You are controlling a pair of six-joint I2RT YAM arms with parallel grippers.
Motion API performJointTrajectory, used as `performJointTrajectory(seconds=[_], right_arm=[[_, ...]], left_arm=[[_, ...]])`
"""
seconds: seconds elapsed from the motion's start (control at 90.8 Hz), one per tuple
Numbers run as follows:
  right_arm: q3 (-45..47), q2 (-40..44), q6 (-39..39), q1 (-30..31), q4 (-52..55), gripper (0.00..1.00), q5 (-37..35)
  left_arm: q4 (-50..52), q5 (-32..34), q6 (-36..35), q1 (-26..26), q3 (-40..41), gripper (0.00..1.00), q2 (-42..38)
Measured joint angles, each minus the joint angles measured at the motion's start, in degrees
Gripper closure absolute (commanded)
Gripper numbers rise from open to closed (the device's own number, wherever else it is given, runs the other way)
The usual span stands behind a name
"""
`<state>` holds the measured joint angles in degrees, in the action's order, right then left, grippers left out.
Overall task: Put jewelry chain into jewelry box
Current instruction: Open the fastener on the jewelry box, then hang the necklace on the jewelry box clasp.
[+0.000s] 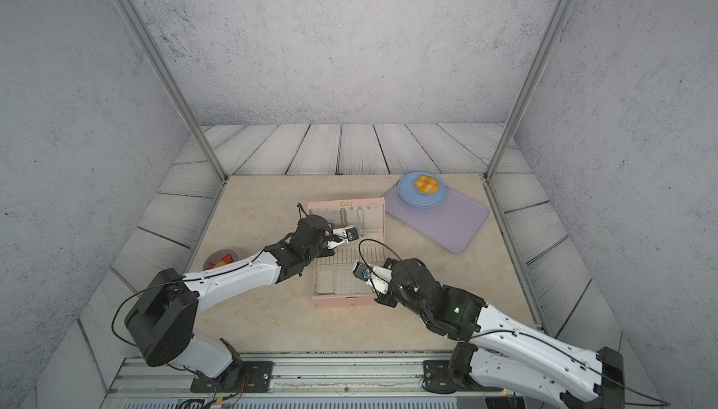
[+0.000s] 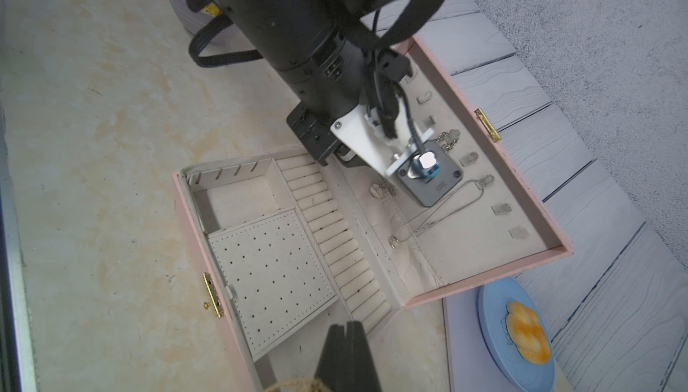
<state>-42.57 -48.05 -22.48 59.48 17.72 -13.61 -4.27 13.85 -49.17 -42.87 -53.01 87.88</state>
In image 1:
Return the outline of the pink jewelry box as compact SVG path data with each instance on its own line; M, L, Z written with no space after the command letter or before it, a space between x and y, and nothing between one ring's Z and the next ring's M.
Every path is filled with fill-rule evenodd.
M370 305L375 290L352 274L357 261L383 265L386 232L385 200L368 198L309 204L311 215L322 216L332 229L355 226L359 239L333 250L334 256L314 261L312 302L321 309Z

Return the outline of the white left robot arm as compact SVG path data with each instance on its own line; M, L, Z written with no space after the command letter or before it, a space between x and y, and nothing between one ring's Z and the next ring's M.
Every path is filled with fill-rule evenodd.
M187 368L218 379L240 366L237 352L194 328L203 312L245 292L299 276L312 261L358 239L355 227L335 229L321 216L304 216L297 228L254 256L215 269L158 273L125 316L125 328L147 365Z

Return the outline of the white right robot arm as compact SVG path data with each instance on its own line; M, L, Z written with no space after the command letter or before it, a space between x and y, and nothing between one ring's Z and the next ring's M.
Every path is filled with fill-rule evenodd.
M456 343L443 371L426 381L435 393L502 388L555 408L625 407L623 356L566 344L509 317L483 298L442 285L418 259L362 261L353 275L375 301L399 304L430 332Z

